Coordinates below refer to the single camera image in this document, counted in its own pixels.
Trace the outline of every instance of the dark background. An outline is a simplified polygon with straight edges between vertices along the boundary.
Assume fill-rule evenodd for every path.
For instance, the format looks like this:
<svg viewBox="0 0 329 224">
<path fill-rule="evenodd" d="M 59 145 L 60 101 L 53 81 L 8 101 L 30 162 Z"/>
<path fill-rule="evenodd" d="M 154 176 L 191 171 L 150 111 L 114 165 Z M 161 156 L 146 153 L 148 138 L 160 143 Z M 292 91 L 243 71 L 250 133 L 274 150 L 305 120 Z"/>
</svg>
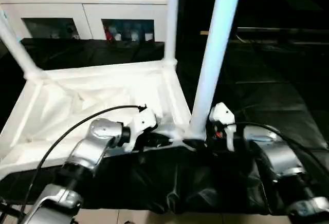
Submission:
<svg viewBox="0 0 329 224">
<path fill-rule="evenodd" d="M 180 18 L 178 24 L 178 40 L 180 42 L 193 43 L 203 40 L 200 31 L 208 31 L 215 0 L 180 0 Z M 329 29 L 329 4 L 327 0 L 240 0 L 234 20 L 234 28 L 231 37 L 237 32 L 243 32 L 238 27 L 267 27 L 281 28 L 279 32 L 262 33 L 262 39 L 271 38 L 296 38 L 287 35 L 287 28 L 319 29 L 320 35 L 306 36 L 307 39 L 316 38 L 315 41 L 323 41 L 323 34 Z M 253 38 L 256 33 L 247 34 Z"/>
</svg>

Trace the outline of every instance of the figurine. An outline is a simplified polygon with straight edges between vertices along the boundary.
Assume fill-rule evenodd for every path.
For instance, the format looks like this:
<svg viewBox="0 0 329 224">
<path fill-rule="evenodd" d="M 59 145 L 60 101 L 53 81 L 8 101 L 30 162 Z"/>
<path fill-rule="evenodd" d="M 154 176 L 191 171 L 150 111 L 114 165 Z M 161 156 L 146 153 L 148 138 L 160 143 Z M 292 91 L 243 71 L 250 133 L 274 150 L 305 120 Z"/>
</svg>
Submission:
<svg viewBox="0 0 329 224">
<path fill-rule="evenodd" d="M 116 35 L 114 36 L 114 39 L 115 39 L 116 41 L 121 41 L 121 40 L 122 40 L 121 34 L 120 34 L 120 33 L 116 34 Z"/>
<path fill-rule="evenodd" d="M 138 42 L 139 41 L 139 35 L 138 35 L 137 31 L 135 31 L 135 30 L 132 31 L 131 39 L 132 39 L 132 42 Z"/>
</svg>

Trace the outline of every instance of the glass cabinet door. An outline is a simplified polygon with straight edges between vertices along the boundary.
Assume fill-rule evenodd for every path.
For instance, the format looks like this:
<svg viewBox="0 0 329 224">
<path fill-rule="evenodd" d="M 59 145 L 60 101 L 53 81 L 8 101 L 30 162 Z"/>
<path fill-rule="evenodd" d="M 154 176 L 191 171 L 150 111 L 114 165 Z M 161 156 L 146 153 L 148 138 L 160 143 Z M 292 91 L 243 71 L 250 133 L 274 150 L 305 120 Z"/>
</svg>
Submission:
<svg viewBox="0 0 329 224">
<path fill-rule="evenodd" d="M 72 18 L 22 18 L 33 38 L 80 39 Z"/>
<path fill-rule="evenodd" d="M 84 4 L 93 39 L 165 42 L 167 5 Z"/>
<path fill-rule="evenodd" d="M 102 19 L 102 23 L 108 41 L 154 41 L 153 20 Z"/>
<path fill-rule="evenodd" d="M 82 4 L 2 4 L 17 38 L 92 39 Z"/>
</svg>

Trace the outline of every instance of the black cable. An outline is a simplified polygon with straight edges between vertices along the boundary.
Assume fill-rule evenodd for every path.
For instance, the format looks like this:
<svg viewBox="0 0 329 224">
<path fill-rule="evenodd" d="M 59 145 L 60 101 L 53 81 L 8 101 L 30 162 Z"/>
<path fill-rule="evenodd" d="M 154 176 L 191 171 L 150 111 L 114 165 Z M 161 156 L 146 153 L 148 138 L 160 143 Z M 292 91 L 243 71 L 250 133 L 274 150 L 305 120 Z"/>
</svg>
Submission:
<svg viewBox="0 0 329 224">
<path fill-rule="evenodd" d="M 288 145 L 292 148 L 294 148 L 293 145 L 297 146 L 301 151 L 304 151 L 305 153 L 307 153 L 309 156 L 312 157 L 312 159 L 321 167 L 321 169 L 323 170 L 323 172 L 327 175 L 327 177 L 329 178 L 329 170 L 322 164 L 322 162 L 311 152 L 310 149 L 306 148 L 305 146 L 301 145 L 299 142 L 295 141 L 294 139 L 287 137 L 286 135 L 283 135 L 281 132 L 277 131 L 276 129 L 267 126 L 265 124 L 259 124 L 259 123 L 254 123 L 254 122 L 247 122 L 247 121 L 242 121 L 242 122 L 235 122 L 235 123 L 231 123 L 231 124 L 226 124 L 221 126 L 220 128 L 224 129 L 227 126 L 230 125 L 253 125 L 253 126 L 258 126 L 264 129 L 267 129 L 273 133 L 275 133 L 276 135 L 280 136 L 282 138 L 282 140 L 286 141 L 288 143 Z"/>
<path fill-rule="evenodd" d="M 95 113 L 85 119 L 83 119 L 82 121 L 80 121 L 79 123 L 75 124 L 74 126 L 72 126 L 69 130 L 67 130 L 50 148 L 49 150 L 46 152 L 46 154 L 43 156 L 43 158 L 41 159 L 41 161 L 39 162 L 38 166 L 36 167 L 36 170 L 35 170 L 35 173 L 34 173 L 34 176 L 31 180 L 31 183 L 30 183 L 30 186 L 29 186 L 29 189 L 26 193 L 26 196 L 25 196 L 25 199 L 24 199 L 24 202 L 23 202 L 23 205 L 21 207 L 21 215 L 24 216 L 24 211 L 25 211 L 25 207 L 28 203 L 28 200 L 29 200 L 29 196 L 30 196 L 30 193 L 31 193 L 31 190 L 33 188 L 33 185 L 35 183 L 35 180 L 38 176 L 38 173 L 43 165 L 43 163 L 46 161 L 47 157 L 49 156 L 49 154 L 52 152 L 52 150 L 69 134 L 71 133 L 75 128 L 77 128 L 78 126 L 82 125 L 83 123 L 87 122 L 88 120 L 96 117 L 96 116 L 99 116 L 103 113 L 106 113 L 106 112 L 109 112 L 109 111 L 113 111 L 113 110 L 117 110 L 117 109 L 122 109 L 122 108 L 137 108 L 139 110 L 143 110 L 145 107 L 141 107 L 141 106 L 136 106 L 136 105 L 125 105 L 125 106 L 117 106 L 117 107 L 111 107 L 111 108 L 107 108 L 105 110 L 102 110 L 98 113 Z"/>
</svg>

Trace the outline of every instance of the white tray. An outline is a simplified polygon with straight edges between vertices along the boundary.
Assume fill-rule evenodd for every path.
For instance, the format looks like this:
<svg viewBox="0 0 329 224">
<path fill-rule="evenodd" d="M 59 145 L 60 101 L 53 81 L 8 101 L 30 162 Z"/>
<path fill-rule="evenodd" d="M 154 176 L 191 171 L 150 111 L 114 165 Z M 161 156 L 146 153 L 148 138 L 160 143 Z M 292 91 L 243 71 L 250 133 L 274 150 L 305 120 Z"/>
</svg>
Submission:
<svg viewBox="0 0 329 224">
<path fill-rule="evenodd" d="M 46 71 L 67 89 L 50 81 L 27 81 L 0 134 L 0 180 L 12 172 L 32 170 L 49 147 L 80 120 L 118 105 L 147 105 L 158 118 L 186 129 L 191 114 L 173 67 L 163 61 Z M 101 115 L 127 124 L 135 109 Z M 44 166 L 65 161 L 86 134 L 91 121 L 68 135 Z"/>
</svg>

